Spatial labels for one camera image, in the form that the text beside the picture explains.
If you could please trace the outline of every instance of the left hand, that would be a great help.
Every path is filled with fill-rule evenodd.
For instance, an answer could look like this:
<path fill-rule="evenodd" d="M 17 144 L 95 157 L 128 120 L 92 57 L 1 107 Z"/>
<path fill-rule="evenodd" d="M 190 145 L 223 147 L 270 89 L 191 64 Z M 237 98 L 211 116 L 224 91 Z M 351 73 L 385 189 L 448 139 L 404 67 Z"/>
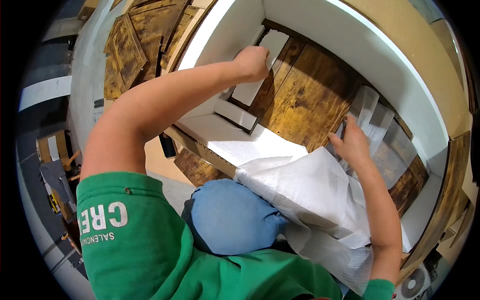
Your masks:
<path fill-rule="evenodd" d="M 233 59 L 244 82 L 257 82 L 268 76 L 266 65 L 270 51 L 261 46 L 247 46 Z"/>

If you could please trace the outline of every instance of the plastic wrap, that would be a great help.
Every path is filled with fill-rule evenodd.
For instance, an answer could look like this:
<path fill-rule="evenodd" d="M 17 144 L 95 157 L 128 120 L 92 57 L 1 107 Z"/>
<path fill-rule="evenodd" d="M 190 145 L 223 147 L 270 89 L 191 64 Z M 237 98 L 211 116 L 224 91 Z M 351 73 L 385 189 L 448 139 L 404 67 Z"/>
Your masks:
<path fill-rule="evenodd" d="M 363 294 L 372 263 L 363 191 L 325 148 L 297 160 L 255 159 L 239 166 L 234 180 L 292 221 L 284 235 L 299 255 Z"/>
<path fill-rule="evenodd" d="M 348 113 L 356 119 L 356 124 L 369 139 L 369 153 L 379 169 L 388 189 L 391 189 L 400 176 L 407 170 L 417 154 L 413 143 L 393 120 L 394 113 L 378 103 L 379 95 L 367 86 L 361 86 Z M 344 124 L 336 131 L 343 138 Z M 346 161 L 342 160 L 329 143 L 326 149 L 339 159 L 343 170 L 357 178 Z"/>

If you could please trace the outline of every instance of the bubble wrap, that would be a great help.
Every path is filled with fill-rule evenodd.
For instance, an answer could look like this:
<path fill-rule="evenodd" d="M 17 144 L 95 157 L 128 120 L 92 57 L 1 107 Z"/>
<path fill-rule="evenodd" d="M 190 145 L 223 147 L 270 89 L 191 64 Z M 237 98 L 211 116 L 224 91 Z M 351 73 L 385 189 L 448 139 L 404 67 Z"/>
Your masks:
<path fill-rule="evenodd" d="M 296 160 L 255 159 L 234 180 L 292 221 L 284 235 L 296 253 L 363 294 L 372 265 L 363 191 L 324 147 Z"/>

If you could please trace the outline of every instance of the fist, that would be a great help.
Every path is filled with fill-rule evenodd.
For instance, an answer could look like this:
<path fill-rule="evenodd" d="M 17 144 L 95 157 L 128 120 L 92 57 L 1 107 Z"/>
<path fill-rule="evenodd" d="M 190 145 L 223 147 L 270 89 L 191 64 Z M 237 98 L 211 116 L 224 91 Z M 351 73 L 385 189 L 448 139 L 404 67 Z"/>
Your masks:
<path fill-rule="evenodd" d="M 370 160 L 368 138 L 355 124 L 355 117 L 352 115 L 347 115 L 347 127 L 343 140 L 331 132 L 328 134 L 328 138 L 338 155 L 346 160 L 355 171 Z"/>
<path fill-rule="evenodd" d="M 268 76 L 266 65 L 270 51 L 261 46 L 247 46 L 234 58 L 244 82 L 257 82 Z"/>

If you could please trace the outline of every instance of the green t-shirt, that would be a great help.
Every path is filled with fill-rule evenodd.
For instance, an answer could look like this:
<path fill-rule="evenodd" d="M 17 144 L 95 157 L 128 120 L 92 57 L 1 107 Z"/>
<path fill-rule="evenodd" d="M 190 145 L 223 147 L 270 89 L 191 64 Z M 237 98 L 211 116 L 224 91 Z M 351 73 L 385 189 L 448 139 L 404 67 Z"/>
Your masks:
<path fill-rule="evenodd" d="M 97 299 L 342 299 L 332 276 L 298 255 L 266 249 L 217 257 L 197 250 L 162 183 L 146 175 L 90 176 L 78 185 L 77 199 L 85 269 Z M 371 280 L 363 298 L 390 300 L 393 289 L 389 281 Z"/>

